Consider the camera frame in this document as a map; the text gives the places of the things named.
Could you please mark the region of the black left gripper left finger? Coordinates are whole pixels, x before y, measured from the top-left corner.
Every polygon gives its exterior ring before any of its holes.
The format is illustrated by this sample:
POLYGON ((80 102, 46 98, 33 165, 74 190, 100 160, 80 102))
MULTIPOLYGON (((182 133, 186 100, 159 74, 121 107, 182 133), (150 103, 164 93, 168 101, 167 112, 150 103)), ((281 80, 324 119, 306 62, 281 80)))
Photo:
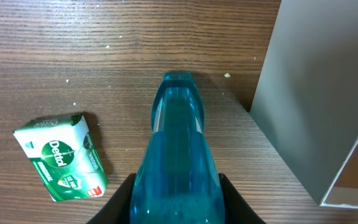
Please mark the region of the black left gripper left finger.
POLYGON ((136 174, 129 174, 104 207, 86 224, 130 224, 130 204, 136 174))

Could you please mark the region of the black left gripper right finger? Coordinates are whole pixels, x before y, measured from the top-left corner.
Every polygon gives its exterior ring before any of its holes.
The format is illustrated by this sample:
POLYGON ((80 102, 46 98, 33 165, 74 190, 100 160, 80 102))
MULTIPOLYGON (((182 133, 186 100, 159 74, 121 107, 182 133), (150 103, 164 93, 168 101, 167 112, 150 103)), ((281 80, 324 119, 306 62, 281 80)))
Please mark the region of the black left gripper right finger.
POLYGON ((219 173, 225 206, 225 224, 265 224, 225 174, 219 173))

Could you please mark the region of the blue mouthwash bottle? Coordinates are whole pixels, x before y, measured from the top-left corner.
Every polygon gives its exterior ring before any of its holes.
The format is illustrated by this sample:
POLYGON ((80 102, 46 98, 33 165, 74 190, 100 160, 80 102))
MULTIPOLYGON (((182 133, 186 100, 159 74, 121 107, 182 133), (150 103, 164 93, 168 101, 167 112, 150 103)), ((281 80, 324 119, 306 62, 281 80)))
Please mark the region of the blue mouthwash bottle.
POLYGON ((152 135, 137 172, 131 223, 224 223, 225 206, 191 72, 167 72, 154 98, 152 135))

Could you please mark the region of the green Dettol soap bar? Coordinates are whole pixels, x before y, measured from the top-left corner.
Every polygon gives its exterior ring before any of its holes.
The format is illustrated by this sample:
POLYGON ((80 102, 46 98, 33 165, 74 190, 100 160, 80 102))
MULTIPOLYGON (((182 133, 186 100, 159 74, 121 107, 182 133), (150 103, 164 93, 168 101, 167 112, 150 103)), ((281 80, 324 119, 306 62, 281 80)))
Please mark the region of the green Dettol soap bar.
POLYGON ((13 135, 53 201, 104 195, 108 179, 83 113, 33 119, 13 135))

